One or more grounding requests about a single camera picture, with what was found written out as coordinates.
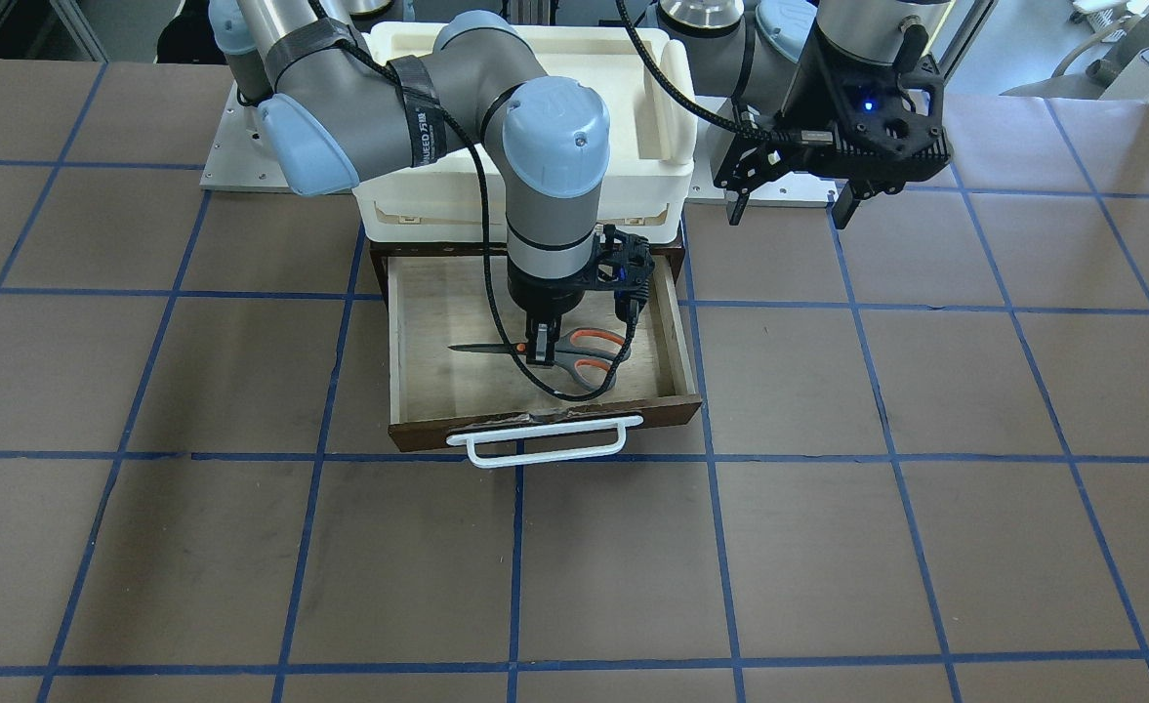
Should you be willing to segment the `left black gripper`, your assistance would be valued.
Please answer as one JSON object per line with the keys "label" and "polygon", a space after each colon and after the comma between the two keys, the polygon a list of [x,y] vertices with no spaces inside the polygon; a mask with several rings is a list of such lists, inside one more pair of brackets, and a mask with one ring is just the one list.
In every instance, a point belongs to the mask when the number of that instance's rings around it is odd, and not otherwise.
{"label": "left black gripper", "polygon": [[[784,110],[764,137],[731,138],[716,178],[726,188],[726,218],[739,226],[757,173],[867,183],[895,192],[934,178],[953,160],[943,128],[943,77],[921,39],[886,52],[882,65],[853,57],[828,39],[810,39]],[[832,206],[834,227],[849,226],[863,184],[843,184]]]}

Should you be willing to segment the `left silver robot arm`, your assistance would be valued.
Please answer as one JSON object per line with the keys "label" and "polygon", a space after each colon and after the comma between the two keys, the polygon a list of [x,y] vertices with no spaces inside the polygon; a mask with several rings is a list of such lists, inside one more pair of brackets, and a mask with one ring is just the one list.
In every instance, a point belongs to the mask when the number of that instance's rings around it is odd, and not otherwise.
{"label": "left silver robot arm", "polygon": [[660,1],[707,113],[711,179],[737,226],[787,177],[842,181],[833,217],[943,172],[944,77],[930,53],[946,1]]}

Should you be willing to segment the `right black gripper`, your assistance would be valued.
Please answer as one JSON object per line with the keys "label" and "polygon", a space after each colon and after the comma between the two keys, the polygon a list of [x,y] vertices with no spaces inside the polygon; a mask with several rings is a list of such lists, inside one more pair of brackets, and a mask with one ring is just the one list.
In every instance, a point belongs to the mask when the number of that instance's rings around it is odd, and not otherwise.
{"label": "right black gripper", "polygon": [[531,275],[508,275],[508,289],[512,302],[526,314],[526,364],[555,365],[561,318],[583,302],[587,286],[564,279],[548,280]]}

